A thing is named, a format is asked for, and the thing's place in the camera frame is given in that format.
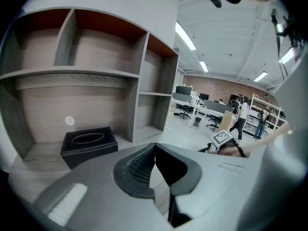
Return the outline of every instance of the computer monitor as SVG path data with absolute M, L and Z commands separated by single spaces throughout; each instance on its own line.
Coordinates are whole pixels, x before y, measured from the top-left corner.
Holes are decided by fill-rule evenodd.
M 191 95 L 192 88 L 191 87 L 182 87 L 182 86 L 177 86 L 175 92 L 184 94 L 184 95 Z
M 200 99 L 201 100 L 208 100 L 209 95 L 204 94 L 204 93 L 200 93 Z

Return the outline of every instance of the white ceiling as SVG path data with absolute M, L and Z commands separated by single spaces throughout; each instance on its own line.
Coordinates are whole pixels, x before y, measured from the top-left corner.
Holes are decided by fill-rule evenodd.
M 283 22 L 282 16 L 287 17 L 287 12 L 278 1 L 242 0 L 233 5 L 222 0 L 222 8 L 218 9 L 210 0 L 179 0 L 178 22 L 197 48 L 191 51 L 176 34 L 174 47 L 180 48 L 180 71 L 245 82 L 262 90 L 279 85 L 282 75 L 270 17 L 273 8 Z M 290 41 L 284 38 L 281 56 L 289 47 Z M 199 61 L 206 63 L 208 73 Z M 292 59 L 285 65 L 288 73 L 294 64 Z M 262 71 L 269 74 L 258 83 L 253 82 Z

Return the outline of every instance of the brick wall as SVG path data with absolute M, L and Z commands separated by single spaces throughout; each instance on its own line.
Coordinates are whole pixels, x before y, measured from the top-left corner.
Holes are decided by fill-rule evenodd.
M 208 94 L 209 100 L 211 101 L 218 101 L 219 99 L 222 99 L 225 104 L 227 104 L 227 102 L 229 101 L 231 94 L 241 94 L 247 97 L 252 94 L 257 94 L 262 97 L 264 101 L 268 102 L 267 98 L 265 97 L 265 95 L 267 94 L 266 92 L 231 81 L 207 77 L 184 76 L 183 84 L 185 84 L 186 86 L 192 85 L 193 91 L 198 92 L 198 94 Z M 273 96 L 270 96 L 269 99 L 269 102 L 271 104 L 278 106 L 278 103 Z

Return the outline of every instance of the black tissue box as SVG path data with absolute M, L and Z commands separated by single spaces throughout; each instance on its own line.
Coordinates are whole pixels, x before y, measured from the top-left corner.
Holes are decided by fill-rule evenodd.
M 89 159 L 117 151 L 110 127 L 104 127 L 66 133 L 60 155 L 73 169 Z

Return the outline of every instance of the metal shelving rack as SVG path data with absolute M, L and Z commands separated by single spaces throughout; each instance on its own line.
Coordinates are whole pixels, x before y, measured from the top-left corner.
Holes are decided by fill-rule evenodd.
M 260 111 L 262 110 L 261 108 L 255 106 L 255 105 L 254 105 L 254 102 L 264 104 L 264 105 L 269 106 L 270 108 L 272 108 L 272 109 L 278 111 L 278 114 L 277 114 L 277 115 L 275 115 L 275 114 L 270 114 L 270 116 L 272 116 L 272 117 L 275 118 L 275 120 L 276 120 L 275 123 L 266 121 L 266 124 L 273 126 L 273 129 L 270 129 L 270 128 L 265 129 L 265 130 L 263 131 L 261 137 L 267 136 L 266 134 L 270 134 L 271 132 L 273 132 L 273 131 L 275 131 L 277 128 L 279 128 L 279 126 L 278 126 L 278 122 L 279 122 L 279 121 L 286 122 L 286 120 L 280 118 L 280 113 L 281 113 L 281 111 L 282 111 L 281 107 L 277 107 L 277 106 L 275 106 L 275 105 L 273 105 L 273 104 L 271 104 L 271 103 L 268 103 L 268 102 L 265 102 L 265 101 L 263 101 L 263 100 L 260 100 L 260 99 L 256 98 L 255 95 L 252 96 L 252 100 L 251 100 L 250 107 L 249 107 L 249 116 L 252 117 L 253 119 L 258 119 L 258 121 L 259 121 L 260 117 L 257 117 L 256 115 L 251 114 L 251 111 L 260 112 Z M 248 119 L 247 119 L 247 120 L 245 121 L 243 131 L 246 132 L 246 133 L 249 133 L 249 134 L 251 134 L 251 135 L 254 135 L 256 131 L 255 131 L 255 130 L 254 130 L 254 131 L 249 130 L 249 129 L 246 127 L 246 125 L 249 125 L 249 126 L 251 126 L 251 127 L 257 128 L 257 127 L 258 127 L 258 121 L 255 122 L 255 123 L 252 123 L 252 122 L 248 121 Z

